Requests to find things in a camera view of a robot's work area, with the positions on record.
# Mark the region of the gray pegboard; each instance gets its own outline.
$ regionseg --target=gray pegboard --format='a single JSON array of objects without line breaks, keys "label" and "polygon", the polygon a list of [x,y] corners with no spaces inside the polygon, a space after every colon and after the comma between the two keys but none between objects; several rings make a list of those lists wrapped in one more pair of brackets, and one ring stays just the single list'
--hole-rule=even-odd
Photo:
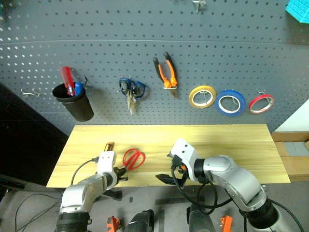
[{"label": "gray pegboard", "polygon": [[[25,102],[66,134],[81,123],[51,94],[62,83],[60,65],[89,80],[95,116],[82,124],[267,123],[273,131],[309,96],[309,28],[284,11],[286,3],[213,0],[196,14],[190,0],[8,1],[0,21],[1,81],[19,96],[20,88],[38,90],[40,97]],[[177,69],[178,100],[154,69],[153,57],[164,61],[164,51]],[[133,116],[117,92],[121,75],[149,87]],[[188,95],[199,85],[217,93],[232,88],[247,104],[265,89],[275,107],[233,118],[214,105],[192,108]]]}]

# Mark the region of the wooden tabletop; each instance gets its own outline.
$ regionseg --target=wooden tabletop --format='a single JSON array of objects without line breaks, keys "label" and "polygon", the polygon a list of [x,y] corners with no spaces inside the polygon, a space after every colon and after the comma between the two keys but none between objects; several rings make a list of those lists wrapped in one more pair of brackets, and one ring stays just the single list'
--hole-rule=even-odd
[{"label": "wooden tabletop", "polygon": [[[289,183],[282,160],[267,126],[254,125],[77,125],[55,166],[47,187],[66,188],[74,171],[83,162],[99,156],[107,142],[115,142],[116,167],[122,167],[123,154],[136,147],[146,155],[145,163],[129,171],[129,180],[117,186],[165,185],[155,175],[169,174],[167,157],[177,138],[190,143],[202,157],[228,155],[248,169],[262,184]],[[96,164],[81,168],[74,183],[93,175]]]}]

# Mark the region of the black cup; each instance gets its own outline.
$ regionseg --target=black cup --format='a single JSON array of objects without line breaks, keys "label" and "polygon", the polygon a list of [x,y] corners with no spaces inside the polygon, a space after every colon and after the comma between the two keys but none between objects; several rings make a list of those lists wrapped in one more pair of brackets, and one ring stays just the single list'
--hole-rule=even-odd
[{"label": "black cup", "polygon": [[81,94],[78,96],[69,96],[67,92],[64,84],[61,84],[54,88],[53,96],[58,102],[64,105],[77,121],[86,122],[92,119],[94,113],[86,95],[85,88],[83,88]]}]

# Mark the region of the blue tape roll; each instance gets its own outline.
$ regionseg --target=blue tape roll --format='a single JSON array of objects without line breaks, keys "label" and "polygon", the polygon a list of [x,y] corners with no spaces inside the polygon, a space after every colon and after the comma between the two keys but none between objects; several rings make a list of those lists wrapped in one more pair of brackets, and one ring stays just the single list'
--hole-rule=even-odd
[{"label": "blue tape roll", "polygon": [[[235,100],[238,102],[239,104],[239,107],[237,110],[234,110],[234,111],[230,111],[230,110],[227,110],[225,109],[222,105],[221,105],[221,100],[224,98],[224,97],[233,97],[235,98]],[[224,90],[222,92],[220,92],[218,95],[217,95],[217,98],[216,98],[216,102],[215,102],[215,105],[217,107],[217,110],[223,114],[223,115],[226,115],[226,116],[238,116],[238,115],[241,115],[245,108],[246,108],[246,100],[245,98],[237,91],[235,90]]]}]

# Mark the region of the red scissors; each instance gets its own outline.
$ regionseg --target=red scissors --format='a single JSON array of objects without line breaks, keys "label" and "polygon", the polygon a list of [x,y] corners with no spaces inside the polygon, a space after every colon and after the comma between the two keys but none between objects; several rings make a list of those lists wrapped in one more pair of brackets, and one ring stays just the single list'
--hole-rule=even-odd
[{"label": "red scissors", "polygon": [[[139,159],[139,157],[142,157],[142,161],[137,166],[134,166],[136,161]],[[128,151],[125,152],[124,157],[122,159],[122,164],[128,169],[128,170],[134,170],[139,168],[144,162],[145,162],[145,154],[138,150],[137,148],[131,148]]]}]

